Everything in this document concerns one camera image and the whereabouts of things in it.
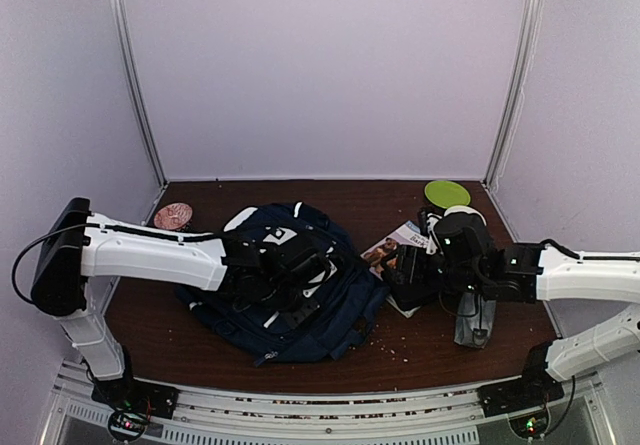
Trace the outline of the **navy blue backpack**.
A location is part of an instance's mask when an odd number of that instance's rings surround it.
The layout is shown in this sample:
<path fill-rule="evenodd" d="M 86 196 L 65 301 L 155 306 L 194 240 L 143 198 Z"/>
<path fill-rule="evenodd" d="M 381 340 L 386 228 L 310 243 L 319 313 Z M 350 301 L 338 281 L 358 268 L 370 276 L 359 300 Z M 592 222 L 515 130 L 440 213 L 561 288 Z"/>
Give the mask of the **navy blue backpack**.
<path fill-rule="evenodd" d="M 232 259 L 220 288 L 174 289 L 203 326 L 257 365 L 337 360 L 366 340 L 389 287 L 328 215 L 274 203 L 226 231 Z"/>

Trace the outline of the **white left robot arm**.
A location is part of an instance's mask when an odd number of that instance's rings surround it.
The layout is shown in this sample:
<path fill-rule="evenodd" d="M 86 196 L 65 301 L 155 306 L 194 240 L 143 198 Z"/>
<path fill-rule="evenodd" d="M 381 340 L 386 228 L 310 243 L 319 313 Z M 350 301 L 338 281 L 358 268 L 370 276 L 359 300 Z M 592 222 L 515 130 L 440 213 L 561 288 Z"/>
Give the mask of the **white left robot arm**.
<path fill-rule="evenodd" d="M 88 280 L 114 276 L 186 285 L 277 314 L 309 305 L 337 271 L 336 246 L 320 244 L 316 228 L 301 223 L 301 205 L 286 222 L 252 225 L 257 211 L 240 211 L 218 232 L 188 233 L 113 220 L 77 197 L 48 234 L 16 257 L 13 276 L 32 249 L 40 250 L 29 292 L 14 292 L 55 318 L 106 394 L 133 409 L 143 401 L 143 386 L 130 376 L 125 348 L 96 310 Z"/>

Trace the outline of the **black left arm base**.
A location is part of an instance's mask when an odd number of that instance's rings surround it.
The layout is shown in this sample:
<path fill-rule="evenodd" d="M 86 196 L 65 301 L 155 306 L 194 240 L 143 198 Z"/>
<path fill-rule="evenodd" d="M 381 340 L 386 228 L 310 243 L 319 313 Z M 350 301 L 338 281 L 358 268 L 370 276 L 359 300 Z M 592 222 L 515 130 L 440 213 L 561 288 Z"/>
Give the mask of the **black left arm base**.
<path fill-rule="evenodd" d="M 91 398 L 115 411 L 171 419 L 179 396 L 178 389 L 136 379 L 127 348 L 123 349 L 123 353 L 124 374 L 120 378 L 98 379 L 93 375 L 91 367 L 87 366 L 88 377 L 93 384 Z"/>

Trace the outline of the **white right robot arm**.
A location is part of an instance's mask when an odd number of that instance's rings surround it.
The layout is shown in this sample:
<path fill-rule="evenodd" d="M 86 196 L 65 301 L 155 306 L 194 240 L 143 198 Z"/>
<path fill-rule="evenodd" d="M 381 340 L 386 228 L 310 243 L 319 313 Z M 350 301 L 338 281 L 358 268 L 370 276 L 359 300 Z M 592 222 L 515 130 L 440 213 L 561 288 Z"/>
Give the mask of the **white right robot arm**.
<path fill-rule="evenodd" d="M 639 255 L 576 252 L 553 239 L 499 249 L 475 210 L 422 219 L 425 247 L 400 245 L 381 262 L 392 286 L 428 295 L 468 292 L 501 302 L 561 299 L 619 301 L 626 308 L 579 334 L 532 348 L 513 384 L 519 405 L 535 405 L 551 389 L 639 348 Z"/>

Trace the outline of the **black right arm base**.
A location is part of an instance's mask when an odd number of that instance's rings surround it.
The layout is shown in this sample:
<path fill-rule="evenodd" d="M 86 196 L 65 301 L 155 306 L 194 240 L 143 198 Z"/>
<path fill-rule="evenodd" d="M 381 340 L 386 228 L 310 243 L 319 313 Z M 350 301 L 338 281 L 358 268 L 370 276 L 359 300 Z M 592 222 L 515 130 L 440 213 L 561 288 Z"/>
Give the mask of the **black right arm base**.
<path fill-rule="evenodd" d="M 564 397 L 562 383 L 546 371 L 552 342 L 530 349 L 519 378 L 483 385 L 477 389 L 484 416 L 492 417 L 543 406 Z"/>

